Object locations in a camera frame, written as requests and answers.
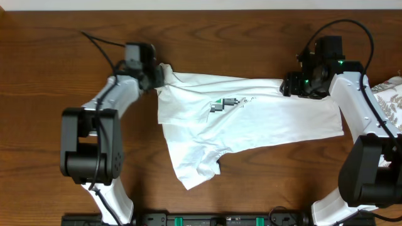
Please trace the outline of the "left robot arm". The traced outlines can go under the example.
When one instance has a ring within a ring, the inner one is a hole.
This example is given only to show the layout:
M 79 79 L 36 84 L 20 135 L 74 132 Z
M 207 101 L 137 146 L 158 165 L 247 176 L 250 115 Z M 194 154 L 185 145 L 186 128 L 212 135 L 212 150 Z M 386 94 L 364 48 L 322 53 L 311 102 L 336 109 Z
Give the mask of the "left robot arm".
M 124 44 L 106 85 L 81 107 L 62 113 L 60 171 L 82 186 L 99 215 L 64 215 L 62 225 L 136 225 L 134 203 L 120 178 L 124 162 L 121 117 L 143 92 L 161 87 L 164 72 L 149 43 Z

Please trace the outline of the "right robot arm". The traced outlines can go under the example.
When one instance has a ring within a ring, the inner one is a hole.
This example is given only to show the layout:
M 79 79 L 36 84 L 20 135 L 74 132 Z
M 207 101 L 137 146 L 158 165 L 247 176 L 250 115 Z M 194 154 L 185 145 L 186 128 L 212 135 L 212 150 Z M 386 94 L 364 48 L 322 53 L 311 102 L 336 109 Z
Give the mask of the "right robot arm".
M 346 60 L 341 36 L 315 41 L 298 56 L 301 71 L 284 78 L 280 92 L 308 99 L 332 98 L 353 138 L 338 187 L 312 204 L 303 225 L 374 225 L 374 211 L 401 203 L 401 131 L 382 112 L 364 67 Z

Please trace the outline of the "white printed t-shirt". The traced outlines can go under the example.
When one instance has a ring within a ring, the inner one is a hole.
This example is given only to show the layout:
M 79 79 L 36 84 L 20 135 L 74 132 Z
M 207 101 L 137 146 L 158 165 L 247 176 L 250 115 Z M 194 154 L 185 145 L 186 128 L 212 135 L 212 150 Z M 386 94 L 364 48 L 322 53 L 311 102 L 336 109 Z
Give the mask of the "white printed t-shirt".
M 158 123 L 186 189 L 218 175 L 225 154 L 344 133 L 339 107 L 330 97 L 286 97 L 280 79 L 180 73 L 168 64 L 162 69 Z

